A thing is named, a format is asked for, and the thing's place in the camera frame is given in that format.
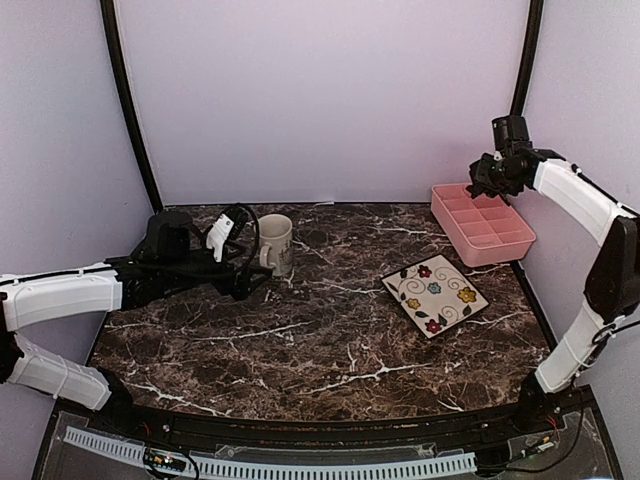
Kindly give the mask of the black striped underwear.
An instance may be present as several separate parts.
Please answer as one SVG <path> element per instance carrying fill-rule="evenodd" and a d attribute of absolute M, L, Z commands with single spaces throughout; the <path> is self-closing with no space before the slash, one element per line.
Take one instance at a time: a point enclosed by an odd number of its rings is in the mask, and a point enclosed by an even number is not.
<path fill-rule="evenodd" d="M 496 193 L 482 183 L 472 183 L 466 187 L 467 192 L 472 199 L 476 199 L 480 196 L 486 196 L 488 198 L 494 198 Z"/>

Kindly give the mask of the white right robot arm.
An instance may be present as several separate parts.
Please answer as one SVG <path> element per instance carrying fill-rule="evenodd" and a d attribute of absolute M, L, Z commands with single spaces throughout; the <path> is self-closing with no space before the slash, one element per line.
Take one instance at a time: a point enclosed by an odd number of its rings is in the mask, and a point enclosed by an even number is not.
<path fill-rule="evenodd" d="M 580 167 L 553 150 L 520 148 L 509 155 L 484 154 L 469 167 L 473 198 L 516 196 L 530 189 L 558 206 L 591 237 L 597 255 L 584 283 L 578 313 L 549 356 L 530 375 L 528 396 L 510 413 L 521 434 L 549 416 L 538 395 L 556 394 L 595 362 L 626 329 L 639 307 L 639 215 L 586 179 Z"/>

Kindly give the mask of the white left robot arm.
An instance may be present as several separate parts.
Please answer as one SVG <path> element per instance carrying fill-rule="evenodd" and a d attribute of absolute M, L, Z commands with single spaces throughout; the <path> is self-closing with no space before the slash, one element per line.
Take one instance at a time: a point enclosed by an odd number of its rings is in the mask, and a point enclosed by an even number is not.
<path fill-rule="evenodd" d="M 129 311 L 205 283 L 236 300 L 247 298 L 273 271 L 236 265 L 197 249 L 182 258 L 116 257 L 84 268 L 1 278 L 1 380 L 101 412 L 120 436 L 141 427 L 140 412 L 118 377 L 37 346 L 26 326 L 86 313 Z"/>

